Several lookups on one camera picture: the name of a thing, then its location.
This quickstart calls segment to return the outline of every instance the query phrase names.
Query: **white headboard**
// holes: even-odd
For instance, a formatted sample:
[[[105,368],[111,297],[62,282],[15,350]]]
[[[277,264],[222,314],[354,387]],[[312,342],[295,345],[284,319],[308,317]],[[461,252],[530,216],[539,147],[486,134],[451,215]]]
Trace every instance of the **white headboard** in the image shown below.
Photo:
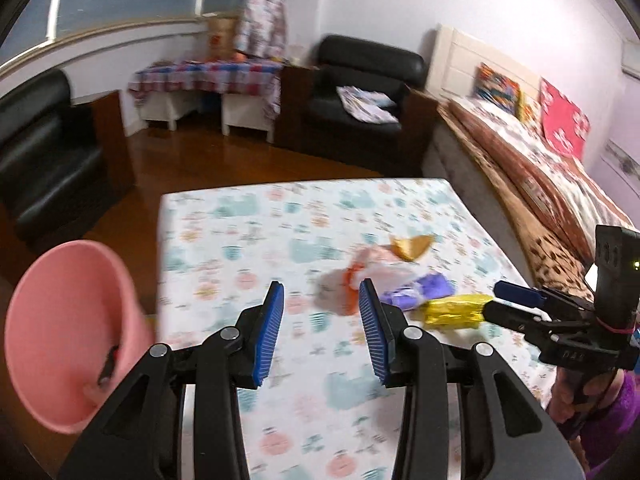
[[[496,48],[444,25],[438,31],[425,90],[441,101],[469,96],[481,63],[513,79],[525,94],[538,100],[539,75]]]

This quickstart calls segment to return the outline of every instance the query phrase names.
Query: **colorful pillow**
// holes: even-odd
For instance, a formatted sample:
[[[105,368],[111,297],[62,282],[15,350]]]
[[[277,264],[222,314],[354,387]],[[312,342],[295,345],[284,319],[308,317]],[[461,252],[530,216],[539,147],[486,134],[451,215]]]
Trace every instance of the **colorful pillow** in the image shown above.
[[[522,125],[537,136],[542,132],[542,107],[533,97],[520,91],[516,117]]]
[[[511,115],[516,114],[520,85],[482,63],[478,67],[474,96],[495,104]]]
[[[549,81],[540,83],[542,128],[556,153],[582,160],[584,141],[591,131],[585,114]]]

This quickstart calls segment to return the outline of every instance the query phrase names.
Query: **white patterned tablecloth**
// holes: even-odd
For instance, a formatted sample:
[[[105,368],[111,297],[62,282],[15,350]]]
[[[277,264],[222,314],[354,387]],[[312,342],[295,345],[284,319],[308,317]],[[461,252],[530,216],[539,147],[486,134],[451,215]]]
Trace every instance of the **white patterned tablecloth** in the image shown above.
[[[416,274],[442,272],[460,294],[525,284],[443,180],[294,182],[166,195],[159,222],[159,339],[201,343],[284,284],[285,313],[270,376],[240,390],[252,480],[390,478],[404,390],[373,374],[360,316],[338,314],[353,255],[389,236],[434,234]],[[522,336],[484,323],[433,332],[468,347],[491,342],[541,400],[555,378]],[[193,477],[192,390],[185,407],[183,480]],[[449,477],[460,477],[460,425],[450,406]]]

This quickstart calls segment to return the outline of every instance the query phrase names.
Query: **black leather armchair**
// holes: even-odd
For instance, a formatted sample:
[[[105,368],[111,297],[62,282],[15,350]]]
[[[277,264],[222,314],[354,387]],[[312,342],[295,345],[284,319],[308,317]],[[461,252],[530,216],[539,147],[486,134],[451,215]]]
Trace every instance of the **black leather armchair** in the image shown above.
[[[382,173],[421,176],[437,101],[422,89],[427,67],[421,56],[392,46],[345,36],[327,36],[313,69],[285,67],[281,113],[274,143]],[[399,123],[369,124],[342,106],[338,86],[387,94]]]
[[[0,99],[4,250],[11,232],[34,254],[79,238],[134,185],[118,93],[78,106],[70,96],[65,73],[49,70]]]

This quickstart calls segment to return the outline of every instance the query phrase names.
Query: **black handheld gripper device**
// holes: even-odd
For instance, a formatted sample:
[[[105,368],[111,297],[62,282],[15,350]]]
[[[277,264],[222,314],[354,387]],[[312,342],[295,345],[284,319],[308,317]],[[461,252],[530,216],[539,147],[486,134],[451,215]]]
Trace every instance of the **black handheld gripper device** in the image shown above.
[[[445,480],[447,383],[458,385],[462,480],[578,480],[582,467],[527,387],[488,343],[441,344],[360,285],[360,315],[375,374],[405,386],[392,480]]]
[[[284,288],[201,345],[153,345],[82,432],[58,480],[177,480],[184,388],[195,384],[198,480],[249,480],[236,388],[255,390],[271,367]]]
[[[524,334],[540,349],[540,361],[568,371],[576,413],[559,425],[567,440],[580,434],[584,423],[606,390],[598,396],[584,395],[584,385],[602,374],[610,380],[620,368],[633,370],[640,349],[631,344],[640,298],[640,234],[616,226],[596,227],[595,265],[598,281],[594,302],[543,287],[540,290],[498,282],[497,298],[548,313],[540,316],[490,301],[484,319]]]

